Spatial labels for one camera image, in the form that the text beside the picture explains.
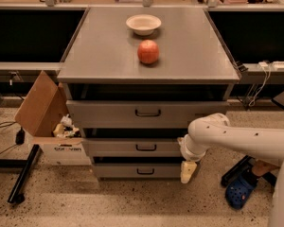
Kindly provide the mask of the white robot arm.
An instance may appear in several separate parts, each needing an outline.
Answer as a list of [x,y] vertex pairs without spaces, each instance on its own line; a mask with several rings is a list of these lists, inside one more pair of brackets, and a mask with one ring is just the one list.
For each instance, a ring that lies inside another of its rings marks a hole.
[[188,163],[199,162],[215,145],[279,166],[268,227],[284,227],[284,130],[231,127],[224,114],[213,113],[192,121],[187,131],[178,143]]

